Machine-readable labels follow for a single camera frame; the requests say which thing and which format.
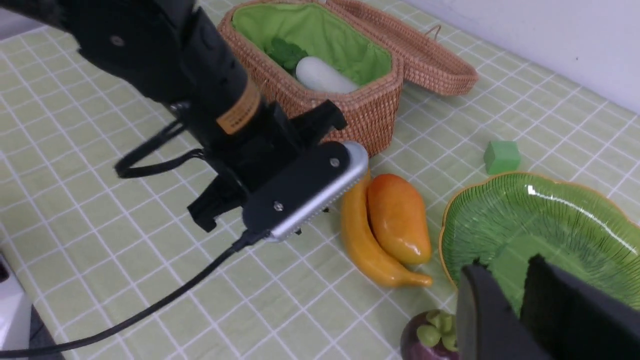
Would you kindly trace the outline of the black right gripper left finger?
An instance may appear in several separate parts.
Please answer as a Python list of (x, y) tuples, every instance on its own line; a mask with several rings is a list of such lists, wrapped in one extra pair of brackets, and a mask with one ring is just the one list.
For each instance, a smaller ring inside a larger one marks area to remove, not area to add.
[(549, 360), (515, 315), (492, 274), (482, 265), (461, 269), (456, 337), (462, 360)]

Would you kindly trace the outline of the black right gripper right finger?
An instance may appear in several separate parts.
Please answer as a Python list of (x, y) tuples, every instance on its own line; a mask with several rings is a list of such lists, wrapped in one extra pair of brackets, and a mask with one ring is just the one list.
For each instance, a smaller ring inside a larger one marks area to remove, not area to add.
[(639, 312), (541, 255), (528, 262), (519, 321), (554, 360), (637, 360)]

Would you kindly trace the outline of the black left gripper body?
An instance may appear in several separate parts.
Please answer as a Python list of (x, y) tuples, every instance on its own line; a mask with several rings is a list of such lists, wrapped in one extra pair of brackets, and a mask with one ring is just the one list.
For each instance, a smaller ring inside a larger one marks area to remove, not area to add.
[(206, 232), (217, 227), (219, 216), (243, 208), (251, 194), (303, 153), (323, 144), (329, 132), (347, 125), (342, 111), (329, 100), (292, 119), (276, 102), (262, 103), (249, 123), (232, 135), (196, 105), (177, 116), (180, 127), (201, 145), (199, 157), (217, 173), (187, 208), (194, 223)]

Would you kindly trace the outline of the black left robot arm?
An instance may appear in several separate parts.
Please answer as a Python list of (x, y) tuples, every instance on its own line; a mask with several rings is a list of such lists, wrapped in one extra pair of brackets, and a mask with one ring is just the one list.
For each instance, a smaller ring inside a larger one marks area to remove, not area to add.
[(174, 120), (115, 165), (119, 178), (199, 158), (217, 173), (188, 212), (206, 232), (243, 207), (250, 230), (294, 233), (354, 182), (352, 153), (322, 145), (346, 126), (327, 100), (292, 120), (249, 76), (194, 0), (3, 0), (3, 9), (73, 36), (78, 54), (165, 106)]

